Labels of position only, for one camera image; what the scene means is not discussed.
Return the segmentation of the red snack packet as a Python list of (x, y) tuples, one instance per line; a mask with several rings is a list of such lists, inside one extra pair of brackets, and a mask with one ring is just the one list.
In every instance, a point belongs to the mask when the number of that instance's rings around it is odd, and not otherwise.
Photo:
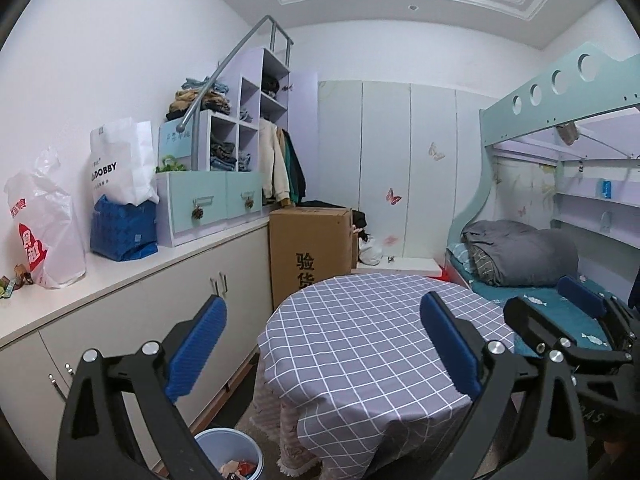
[(257, 465), (247, 460), (228, 460), (219, 472), (226, 480), (250, 480), (257, 472)]

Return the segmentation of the blue plastic trash bin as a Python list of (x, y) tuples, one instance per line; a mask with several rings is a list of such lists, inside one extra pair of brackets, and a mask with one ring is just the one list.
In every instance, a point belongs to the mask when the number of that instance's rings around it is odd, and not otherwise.
[(259, 479), (264, 472), (262, 450), (244, 432), (233, 428), (206, 429), (195, 436), (209, 461), (222, 472), (234, 463), (246, 464), (246, 474), (238, 472), (243, 479)]

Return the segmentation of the teal bed mattress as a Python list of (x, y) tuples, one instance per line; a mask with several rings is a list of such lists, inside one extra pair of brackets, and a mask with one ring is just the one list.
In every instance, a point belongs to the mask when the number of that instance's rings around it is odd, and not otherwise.
[(462, 243), (447, 247), (450, 266), (457, 271), (472, 291), (503, 308), (512, 297), (522, 296), (538, 311), (572, 336), (579, 348), (611, 350), (608, 336), (599, 322), (582, 312), (551, 287), (496, 287), (482, 282), (475, 274), (469, 249)]

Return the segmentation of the white low cabinet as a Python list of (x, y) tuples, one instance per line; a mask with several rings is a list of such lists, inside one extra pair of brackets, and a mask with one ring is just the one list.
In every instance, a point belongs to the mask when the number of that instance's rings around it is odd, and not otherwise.
[(199, 432), (244, 376), (272, 313), (268, 221), (220, 231), (148, 258), (87, 258), (87, 274), (62, 289), (21, 288), (1, 303), (1, 411), (22, 447), (55, 476), (64, 402), (85, 350), (104, 356), (163, 340), (218, 294), (227, 324), (190, 394), (177, 408)]

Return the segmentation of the pink checked table skirt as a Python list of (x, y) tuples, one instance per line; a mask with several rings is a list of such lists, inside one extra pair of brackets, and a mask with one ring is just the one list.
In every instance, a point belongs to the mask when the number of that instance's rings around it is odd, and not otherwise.
[(273, 463), (285, 479), (327, 479), (322, 460), (307, 450), (297, 434), (298, 409), (268, 385), (265, 359), (258, 354), (252, 400), (252, 425), (276, 446)]

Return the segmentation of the green candy wrappers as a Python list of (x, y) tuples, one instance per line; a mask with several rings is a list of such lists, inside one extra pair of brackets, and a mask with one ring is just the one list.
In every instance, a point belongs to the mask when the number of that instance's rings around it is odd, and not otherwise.
[(34, 284), (32, 274), (24, 266), (24, 264), (18, 264), (14, 266), (14, 275), (9, 278), (6, 275), (2, 275), (0, 278), (0, 299), (10, 299), (14, 292), (20, 288)]

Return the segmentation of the blue fabric bag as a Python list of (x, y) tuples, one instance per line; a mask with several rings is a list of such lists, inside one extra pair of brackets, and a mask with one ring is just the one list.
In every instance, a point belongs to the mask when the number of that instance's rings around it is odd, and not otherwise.
[(157, 252), (156, 205), (111, 202), (103, 195), (94, 205), (90, 250), (116, 261), (139, 260)]

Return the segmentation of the purple checked tablecloth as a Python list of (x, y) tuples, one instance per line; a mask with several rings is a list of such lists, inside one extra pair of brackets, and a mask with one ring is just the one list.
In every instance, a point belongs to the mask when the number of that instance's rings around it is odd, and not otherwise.
[(266, 378), (298, 409), (302, 445), (328, 479), (360, 479), (405, 455), (432, 460), (470, 400), (420, 321), (437, 292), (487, 340), (513, 344), (502, 308), (462, 286), (402, 274), (329, 278), (285, 299), (258, 337)]

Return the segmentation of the white red plastic bag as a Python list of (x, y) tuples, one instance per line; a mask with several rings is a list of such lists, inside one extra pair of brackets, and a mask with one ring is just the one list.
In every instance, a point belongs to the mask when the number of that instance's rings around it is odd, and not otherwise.
[(48, 148), (34, 166), (6, 181), (4, 192), (35, 284), (60, 289), (86, 274), (84, 243), (72, 196), (56, 180), (61, 164)]

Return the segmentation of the teal drawer unit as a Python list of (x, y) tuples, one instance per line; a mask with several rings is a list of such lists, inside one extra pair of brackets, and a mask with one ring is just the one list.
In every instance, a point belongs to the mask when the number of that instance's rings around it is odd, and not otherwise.
[(155, 176), (158, 244), (177, 247), (262, 215), (257, 171), (171, 171)]

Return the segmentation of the white bag on platform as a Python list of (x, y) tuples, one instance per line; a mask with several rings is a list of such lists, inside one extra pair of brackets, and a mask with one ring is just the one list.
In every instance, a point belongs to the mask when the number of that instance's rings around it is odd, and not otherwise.
[(358, 242), (358, 261), (365, 266), (378, 266), (383, 259), (383, 248), (378, 241), (369, 236), (366, 240), (360, 238)]

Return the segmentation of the brown cardboard box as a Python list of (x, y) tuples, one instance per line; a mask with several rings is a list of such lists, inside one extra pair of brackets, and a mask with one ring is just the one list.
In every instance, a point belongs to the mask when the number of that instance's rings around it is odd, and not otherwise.
[(294, 292), (352, 272), (352, 211), (283, 208), (269, 216), (273, 307)]

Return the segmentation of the hanging beige jacket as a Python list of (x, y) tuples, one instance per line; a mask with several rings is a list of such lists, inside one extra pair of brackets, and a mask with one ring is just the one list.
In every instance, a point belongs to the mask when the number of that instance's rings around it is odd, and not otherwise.
[(298, 205), (306, 196), (306, 179), (291, 136), (262, 118), (258, 130), (259, 172), (265, 203)]

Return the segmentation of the white cubby shelf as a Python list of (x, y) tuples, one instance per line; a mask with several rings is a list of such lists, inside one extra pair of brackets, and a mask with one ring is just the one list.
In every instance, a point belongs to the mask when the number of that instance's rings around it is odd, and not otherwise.
[(252, 153), (257, 167), (257, 130), (265, 118), (291, 136), (306, 179), (306, 197), (319, 195), (319, 78), (316, 72), (292, 70), (266, 47), (242, 51), (221, 73), (229, 87), (228, 115), (212, 115), (212, 126), (231, 128), (237, 151)]

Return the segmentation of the teal bunk bed frame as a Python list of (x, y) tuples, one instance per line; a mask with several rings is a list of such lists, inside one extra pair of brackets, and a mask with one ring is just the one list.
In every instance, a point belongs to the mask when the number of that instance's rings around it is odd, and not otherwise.
[(450, 243), (497, 197), (498, 157), (553, 169), (550, 226), (574, 240), (582, 274), (627, 297), (639, 272), (638, 56), (583, 44), (481, 110), (480, 182)]

